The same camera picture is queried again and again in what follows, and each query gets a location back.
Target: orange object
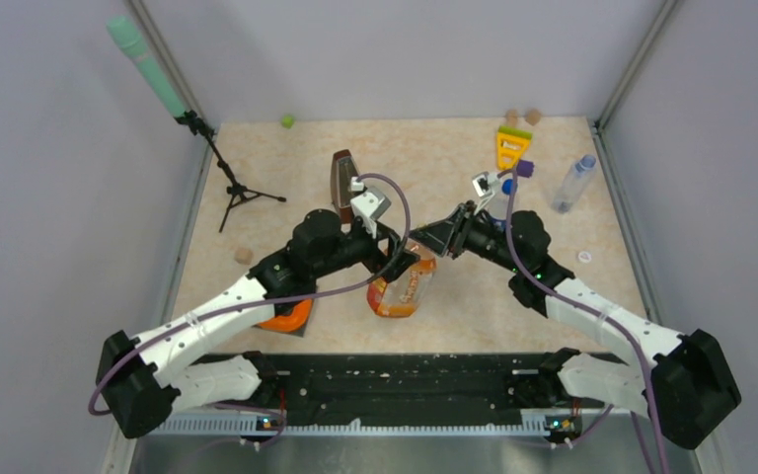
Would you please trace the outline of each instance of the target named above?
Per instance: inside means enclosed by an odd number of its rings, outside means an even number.
[[[268,321],[258,324],[263,329],[277,331],[278,333],[291,333],[300,329],[309,319],[312,312],[312,299],[304,299],[292,307],[288,314],[274,316]]]
[[[409,243],[406,247],[419,255],[419,262],[395,281],[378,278],[367,287],[367,304],[377,316],[407,318],[414,314],[437,270],[437,259],[422,245]]]

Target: blue bottle cap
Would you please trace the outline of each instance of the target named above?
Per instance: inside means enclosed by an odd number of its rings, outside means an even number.
[[[585,155],[577,162],[577,166],[581,168],[579,171],[587,171],[594,168],[596,163],[597,159],[592,155]]]

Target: microphone stand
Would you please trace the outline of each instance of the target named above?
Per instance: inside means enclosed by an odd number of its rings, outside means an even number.
[[[219,233],[222,233],[222,229],[225,228],[225,221],[228,220],[228,213],[238,205],[245,204],[256,198],[272,198],[277,199],[280,202],[286,202],[286,198],[283,196],[274,196],[268,193],[250,190],[248,187],[237,181],[237,177],[234,176],[231,167],[228,166],[228,163],[222,158],[222,154],[219,153],[219,149],[216,148],[216,143],[213,141],[215,130],[205,123],[196,112],[187,111],[183,116],[176,117],[176,122],[181,125],[186,125],[193,135],[201,135],[204,137],[207,144],[210,146],[210,149],[213,150],[213,154],[216,155],[216,166],[225,173],[225,176],[228,177],[228,181],[231,183],[231,186],[227,188],[227,193],[231,195],[231,200],[228,202],[228,207],[225,208],[225,216],[222,217]]]

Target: floor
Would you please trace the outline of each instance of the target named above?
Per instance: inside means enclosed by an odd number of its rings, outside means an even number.
[[[412,204],[414,224],[447,216],[475,197],[471,177],[494,170],[494,133],[502,118],[226,123],[218,146],[247,186],[287,196],[287,203],[258,199],[231,211],[217,229],[228,195],[227,181],[212,162],[198,210],[174,317],[194,309],[231,285],[249,267],[234,262],[236,246],[251,248],[255,261],[285,245],[292,228],[315,208],[330,208],[330,163],[344,148],[362,173],[395,179]],[[605,180],[598,174],[582,200],[566,215],[548,203],[570,163],[596,153],[585,118],[543,118],[535,126],[525,158],[534,176],[521,180],[518,207],[533,209],[553,238],[550,253],[600,294],[644,314]],[[378,184],[394,205],[382,221],[402,231],[402,207],[393,191]],[[580,263],[579,251],[591,263]],[[368,277],[362,267],[328,276],[320,289]],[[544,352],[561,347],[601,351],[589,338],[551,322],[516,302],[511,273],[472,254],[441,259],[428,294],[408,319],[375,316],[365,289],[317,301],[304,337],[250,329],[219,348],[223,352],[269,353],[492,353]]]

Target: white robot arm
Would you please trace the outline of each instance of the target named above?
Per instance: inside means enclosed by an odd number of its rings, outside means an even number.
[[[603,298],[548,255],[551,237],[535,212],[517,211],[510,219],[513,245],[530,275],[554,293],[598,310],[601,317],[562,301],[517,273],[506,234],[472,201],[459,204],[443,220],[415,229],[411,238],[439,256],[457,258],[468,250],[512,271],[509,287],[522,305],[576,328],[620,360],[601,360],[571,349],[551,354],[540,367],[560,391],[551,395],[591,398],[648,417],[639,360],[633,345],[609,319],[616,321],[645,354],[664,436],[687,449],[698,446],[741,401],[716,339],[701,330],[683,335]]]
[[[134,337],[119,331],[106,339],[99,384],[119,360],[136,353],[100,392],[126,437],[148,434],[174,412],[251,397],[262,375],[248,356],[192,364],[240,331],[296,304],[284,298],[312,294],[318,278],[356,264],[393,281],[417,260],[393,230],[376,220],[390,205],[379,190],[368,187],[351,203],[357,217],[347,233],[334,212],[316,209],[294,228],[284,248],[261,259],[210,301]],[[387,253],[379,246],[386,239]],[[222,314],[213,317],[213,311]]]

